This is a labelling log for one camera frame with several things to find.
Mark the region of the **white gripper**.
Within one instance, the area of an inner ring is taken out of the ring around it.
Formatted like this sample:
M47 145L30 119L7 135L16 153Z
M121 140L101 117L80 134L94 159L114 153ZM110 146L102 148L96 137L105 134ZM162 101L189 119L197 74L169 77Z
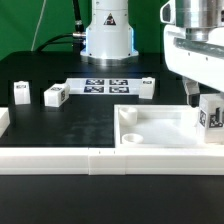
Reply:
M199 104L197 82L224 92L224 0L169 0L160 20L166 65L183 76L187 104Z

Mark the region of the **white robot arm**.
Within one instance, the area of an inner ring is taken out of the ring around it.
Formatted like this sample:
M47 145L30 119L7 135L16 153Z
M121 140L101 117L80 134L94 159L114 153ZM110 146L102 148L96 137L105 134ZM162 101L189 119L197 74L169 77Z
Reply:
M183 77L188 94L204 84L218 91L209 100L224 106L224 0L169 0L160 21L168 69ZM115 65L137 56L128 0L92 0L82 59Z

